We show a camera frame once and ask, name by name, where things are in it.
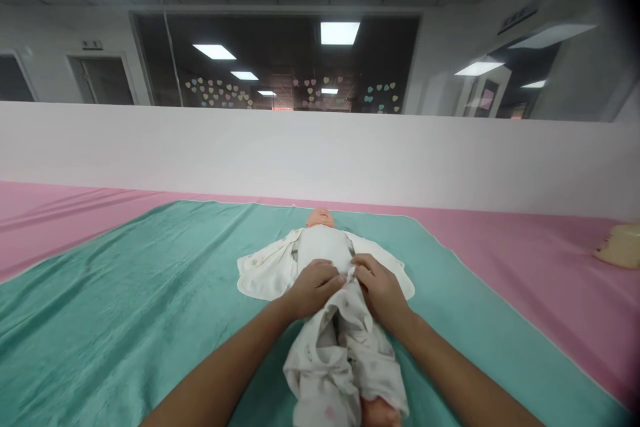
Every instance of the doll head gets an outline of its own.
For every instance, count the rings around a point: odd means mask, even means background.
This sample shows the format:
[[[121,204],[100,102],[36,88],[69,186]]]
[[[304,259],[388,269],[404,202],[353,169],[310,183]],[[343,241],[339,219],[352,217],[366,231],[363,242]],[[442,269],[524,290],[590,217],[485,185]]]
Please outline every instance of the doll head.
[[[329,210],[317,208],[312,211],[309,218],[307,218],[307,227],[313,227],[314,225],[324,225],[333,228],[335,227],[335,220]]]

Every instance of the fluorescent light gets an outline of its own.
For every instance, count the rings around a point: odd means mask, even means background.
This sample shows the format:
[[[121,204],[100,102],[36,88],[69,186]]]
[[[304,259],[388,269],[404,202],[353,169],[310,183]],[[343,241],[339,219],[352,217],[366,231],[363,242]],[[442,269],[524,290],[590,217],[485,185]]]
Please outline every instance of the fluorescent light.
[[[494,68],[498,68],[499,66],[504,65],[504,62],[476,62],[472,63],[465,69],[460,70],[456,75],[466,75],[467,77],[477,77],[478,75],[482,75],[483,73],[487,73],[489,70],[493,70]]]
[[[194,45],[198,50],[214,60],[235,60],[235,57],[222,45]]]
[[[543,30],[542,32],[529,37],[522,42],[518,42],[512,46],[513,48],[533,48],[541,49],[553,45],[554,43],[561,42],[568,38],[579,35],[580,33],[596,28],[597,25],[578,25],[575,23],[567,23],[565,25],[556,25],[554,27]]]
[[[523,85],[520,88],[542,88],[545,86],[546,80],[541,80],[539,82],[530,83],[529,85]]]
[[[353,45],[360,22],[320,22],[323,45]]]
[[[233,75],[238,77],[240,80],[258,80],[258,77],[253,75],[251,72],[231,72]]]

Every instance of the white baby clothing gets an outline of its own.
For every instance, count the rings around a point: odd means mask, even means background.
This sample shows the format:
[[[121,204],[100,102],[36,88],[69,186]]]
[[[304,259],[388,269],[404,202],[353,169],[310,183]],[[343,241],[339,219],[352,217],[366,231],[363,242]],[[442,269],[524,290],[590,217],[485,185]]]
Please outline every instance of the white baby clothing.
[[[351,245],[341,244],[340,235],[344,235]],[[294,250],[297,250],[298,260],[294,258]],[[291,230],[283,239],[254,254],[239,258],[238,290],[249,297],[274,300],[293,285],[300,271],[309,265],[311,260],[331,260],[342,272],[349,266],[351,253],[371,254],[395,274],[405,298],[413,297],[415,288],[405,273],[405,264],[371,240],[322,225]]]

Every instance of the pink mat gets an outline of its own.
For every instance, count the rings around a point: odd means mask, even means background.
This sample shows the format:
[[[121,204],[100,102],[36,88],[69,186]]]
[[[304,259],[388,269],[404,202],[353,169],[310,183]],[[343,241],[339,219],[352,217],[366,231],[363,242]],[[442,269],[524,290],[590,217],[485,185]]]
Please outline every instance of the pink mat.
[[[0,182],[0,282],[178,199],[413,217],[624,405],[640,398],[640,272],[590,255],[613,220]]]

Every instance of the green towel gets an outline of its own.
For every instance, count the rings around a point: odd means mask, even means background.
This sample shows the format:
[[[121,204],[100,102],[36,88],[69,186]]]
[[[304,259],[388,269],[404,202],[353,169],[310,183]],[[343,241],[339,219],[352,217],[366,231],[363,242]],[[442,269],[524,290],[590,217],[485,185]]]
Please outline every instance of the green towel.
[[[178,201],[0,286],[0,424],[136,426],[265,305],[238,292],[236,260],[305,225],[308,209]],[[616,425],[629,413],[415,220],[335,212],[336,228],[406,264],[409,301],[549,426]],[[301,324],[258,369],[234,426],[291,425],[282,373]],[[394,340],[407,426],[457,425]]]

